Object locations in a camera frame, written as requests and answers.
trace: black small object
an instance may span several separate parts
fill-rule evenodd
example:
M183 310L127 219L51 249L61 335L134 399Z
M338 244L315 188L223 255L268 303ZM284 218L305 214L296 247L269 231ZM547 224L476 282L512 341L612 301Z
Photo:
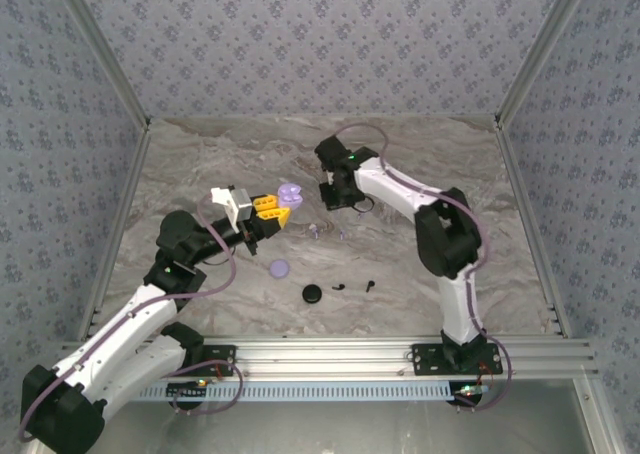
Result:
M374 201L371 196L364 196L364 198L366 200L368 200L371 203L371 207L369 207L369 209L362 210L362 209L358 209L355 205L351 206L351 209L353 209L354 211L356 211L358 214L366 214L367 212L371 212L373 211L373 208L376 207L376 201Z
M315 284L309 284L302 290L302 298L309 304L315 304L322 299L322 289Z

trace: purple object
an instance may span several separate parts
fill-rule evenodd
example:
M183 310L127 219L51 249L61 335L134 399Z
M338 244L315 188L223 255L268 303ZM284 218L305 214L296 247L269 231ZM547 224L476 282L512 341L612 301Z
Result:
M301 190L300 186L291 182L281 185L278 188L278 207L289 207L295 211L302 204Z
M289 263L284 259L278 259L271 263L269 266L269 274L274 279L282 279L289 274Z

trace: black bracket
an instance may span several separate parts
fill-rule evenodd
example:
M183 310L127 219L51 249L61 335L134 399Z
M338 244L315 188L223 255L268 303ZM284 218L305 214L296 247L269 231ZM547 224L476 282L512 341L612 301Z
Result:
M456 369L445 355L443 344L414 344L411 346L413 373L416 376L452 376L487 374L480 364L485 364L495 375L502 374L502 360L498 346L485 344L477 353L476 362L465 370Z
M353 207L358 202L364 201L365 194L358 189L355 171L363 162L372 157L378 157L378 154L364 146L352 152L344 147L336 136L322 141L314 152L322 163L322 170L333 174L331 184L328 182L320 184L320 197L327 210Z
M153 263L142 282L145 286L153 284L167 294L182 294L198 292L206 277L200 269L180 264L164 257L162 252L158 252L156 262ZM186 299L176 301L178 310L181 310L187 302Z
M200 362L210 361L210 360L222 360L227 361L231 364L235 364L236 362L236 353L238 349L233 345L205 345L202 346L202 358ZM194 369L193 371L187 372L180 376L176 377L199 377L203 379L210 379L212 377L231 377L233 376L233 369L229 366L224 366L222 364L212 365L207 367L201 367L199 369ZM165 395L168 399L173 399L177 394L180 397L193 397L193 398L202 398L206 395L207 388L206 386L200 386L197 381L189 381L189 382L170 382L167 384L165 389ZM195 409L202 401L189 402L182 401L177 402L176 405L180 409L184 409L186 411Z
M227 361L230 364L235 364L236 353L238 349L234 345L204 345L202 346L202 357L200 362L220 360ZM233 369L229 366L223 366L222 364L212 365L207 367L201 367L194 369L186 374L182 374L176 377L231 377L233 376Z

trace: purple disc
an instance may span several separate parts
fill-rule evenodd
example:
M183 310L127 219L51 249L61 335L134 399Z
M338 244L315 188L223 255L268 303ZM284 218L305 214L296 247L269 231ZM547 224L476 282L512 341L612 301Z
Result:
M271 274L271 277L274 279L287 277L287 274L289 274L289 263L284 259L273 261L271 266L269 266L269 274Z

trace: aluminum frame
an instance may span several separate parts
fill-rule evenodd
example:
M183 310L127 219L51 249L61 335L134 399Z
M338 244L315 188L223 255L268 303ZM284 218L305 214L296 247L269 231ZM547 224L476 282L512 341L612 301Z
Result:
M492 116L486 124L493 123ZM580 399L582 415L596 453L626 452L615 425L612 410L604 394L602 382L589 341L571 338L571 328L550 269L542 238L524 181L517 167L513 147L500 126L496 137L512 184L516 204L522 216L533 260L550 310L555 312L559 335L500 336L513 359L514 382L519 380L573 379ZM99 320L111 271L120 246L138 179L144 165L150 135L147 130L138 143L124 195L118 206L107 250L94 283L78 338L85 340L91 326ZM398 381L419 379L413 373L410 346L415 343L440 342L435 336L403 337L288 337L288 336L221 336L207 337L207 344L233 343L238 346L238 366L248 380L261 381ZM63 349L76 348L68 343ZM431 380L469 379L465 376L429 376ZM27 452L45 452L34 443Z
M87 2L85 0L62 1L67 6L69 14L76 22L78 29L80 29L94 56L102 66L105 75L111 81L131 119L139 129L144 129L147 125L147 116L144 113L142 104L140 104L131 83L118 63L118 59L107 38L98 27Z
M516 78L498 108L496 115L499 118L500 127L507 128L515 117L580 1L555 0L553 3Z

